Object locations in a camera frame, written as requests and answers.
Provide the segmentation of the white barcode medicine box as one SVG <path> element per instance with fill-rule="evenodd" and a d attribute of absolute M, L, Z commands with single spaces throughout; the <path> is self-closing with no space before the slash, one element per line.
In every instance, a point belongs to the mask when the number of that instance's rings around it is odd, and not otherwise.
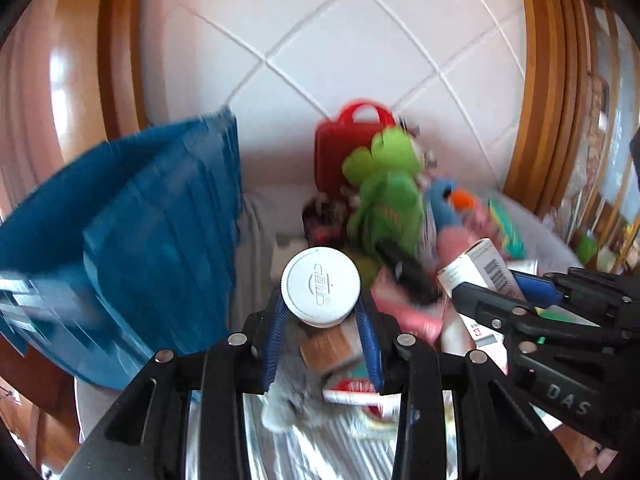
<path fill-rule="evenodd" d="M 451 297 L 462 283 L 488 288 L 503 296 L 524 300 L 520 286 L 489 238 L 482 238 L 437 273 L 439 284 Z"/>

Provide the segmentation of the white capped medicine bottle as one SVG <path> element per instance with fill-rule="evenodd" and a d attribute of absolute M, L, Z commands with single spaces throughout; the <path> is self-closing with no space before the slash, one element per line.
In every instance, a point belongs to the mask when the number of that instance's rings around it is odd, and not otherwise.
<path fill-rule="evenodd" d="M 361 280 L 356 264 L 337 249 L 311 247 L 285 266 L 281 296 L 299 321 L 314 328 L 337 326 L 356 306 Z"/>

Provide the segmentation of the grey fluffy plush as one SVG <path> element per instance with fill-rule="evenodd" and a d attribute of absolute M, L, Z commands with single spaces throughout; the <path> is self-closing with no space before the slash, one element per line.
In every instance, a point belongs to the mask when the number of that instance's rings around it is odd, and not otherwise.
<path fill-rule="evenodd" d="M 280 434 L 295 426 L 318 428 L 345 414 L 345 405 L 324 398 L 324 376 L 361 358 L 353 320 L 314 333 L 295 320 L 288 322 L 276 378 L 265 394 L 262 424 Z"/>

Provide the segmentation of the red white medicine box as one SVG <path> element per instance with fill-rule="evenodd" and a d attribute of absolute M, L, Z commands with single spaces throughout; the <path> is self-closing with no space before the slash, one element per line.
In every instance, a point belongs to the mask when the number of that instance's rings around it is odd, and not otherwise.
<path fill-rule="evenodd" d="M 322 394 L 328 402 L 358 406 L 379 420 L 392 419 L 400 413 L 401 395 L 382 396 L 366 378 L 336 378 L 324 385 Z"/>

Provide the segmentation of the pink tissue pack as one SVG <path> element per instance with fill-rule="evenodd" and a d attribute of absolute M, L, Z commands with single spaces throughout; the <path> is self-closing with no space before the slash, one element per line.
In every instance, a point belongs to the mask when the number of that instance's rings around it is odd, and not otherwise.
<path fill-rule="evenodd" d="M 395 282 L 390 270 L 384 268 L 370 288 L 376 308 L 396 318 L 400 329 L 434 346 L 442 332 L 447 303 L 414 304 L 408 292 Z"/>

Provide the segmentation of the blue plush toy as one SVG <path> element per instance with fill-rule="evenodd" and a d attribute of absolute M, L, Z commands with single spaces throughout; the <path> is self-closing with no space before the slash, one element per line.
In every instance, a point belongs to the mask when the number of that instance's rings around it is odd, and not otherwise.
<path fill-rule="evenodd" d="M 462 222 L 449 197 L 457 188 L 457 182 L 452 179 L 435 179 L 426 190 L 425 196 L 430 203 L 435 221 L 436 231 L 440 232 L 447 226 L 461 226 Z"/>

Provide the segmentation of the green frog plush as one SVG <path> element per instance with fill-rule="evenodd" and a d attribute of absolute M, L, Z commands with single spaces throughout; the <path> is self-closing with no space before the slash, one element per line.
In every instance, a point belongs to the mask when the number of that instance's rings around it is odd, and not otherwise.
<path fill-rule="evenodd" d="M 387 240 L 416 255 L 425 223 L 418 185 L 423 170 L 422 152 L 398 126 L 375 134 L 367 148 L 345 158 L 343 176 L 358 196 L 346 226 L 352 244 L 377 257 L 376 245 Z"/>

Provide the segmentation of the blue plastic crate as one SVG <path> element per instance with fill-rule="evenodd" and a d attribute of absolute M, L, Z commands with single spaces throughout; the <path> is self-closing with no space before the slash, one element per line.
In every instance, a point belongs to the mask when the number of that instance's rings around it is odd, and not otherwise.
<path fill-rule="evenodd" d="M 85 152 L 1 227 L 1 333 L 120 390 L 228 334 L 242 210 L 228 108 Z"/>

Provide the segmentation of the red plastic case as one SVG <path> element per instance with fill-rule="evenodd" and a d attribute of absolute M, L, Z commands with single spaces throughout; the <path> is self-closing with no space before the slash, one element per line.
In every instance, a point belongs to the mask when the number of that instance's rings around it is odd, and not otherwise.
<path fill-rule="evenodd" d="M 323 119 L 314 133 L 314 183 L 332 200 L 342 197 L 348 185 L 342 166 L 356 148 L 370 148 L 373 137 L 387 127 L 395 127 L 390 110 L 372 100 L 347 103 L 337 116 Z"/>

